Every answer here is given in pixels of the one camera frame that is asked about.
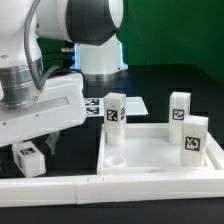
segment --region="green wall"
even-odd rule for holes
[[[132,0],[145,46],[130,2],[118,33],[127,64],[192,64],[224,84],[224,0]],[[40,44],[47,51],[63,42]]]

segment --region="white block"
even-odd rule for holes
[[[121,145],[125,142],[125,129],[117,131],[116,129],[107,129],[106,141],[109,145]]]
[[[182,123],[190,113],[190,93],[173,92],[170,97],[169,141],[181,145]]]
[[[208,118],[187,116],[183,122],[182,166],[203,166],[206,151]]]
[[[194,136],[205,136],[208,131],[208,118],[187,116],[183,122],[183,133]]]
[[[125,141],[126,95],[109,93],[104,97],[104,127],[107,143],[121,145]]]
[[[32,142],[19,142],[12,146],[14,161],[25,177],[46,173],[44,155]]]

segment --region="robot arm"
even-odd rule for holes
[[[37,34],[76,43],[72,68],[88,80],[105,81],[127,69],[115,35],[122,18],[123,0],[42,0]]]
[[[34,73],[39,80],[44,74],[36,41],[36,15],[28,19],[30,9],[39,2],[38,33],[46,38],[102,47],[116,33],[122,19],[114,9],[123,12],[122,0],[0,1],[0,147],[79,125],[86,118],[80,74],[49,79],[41,91],[31,76],[24,51],[25,36]],[[25,21],[30,21],[28,35],[24,32]]]
[[[118,30],[123,0],[42,0],[37,34],[43,38],[102,45]]]

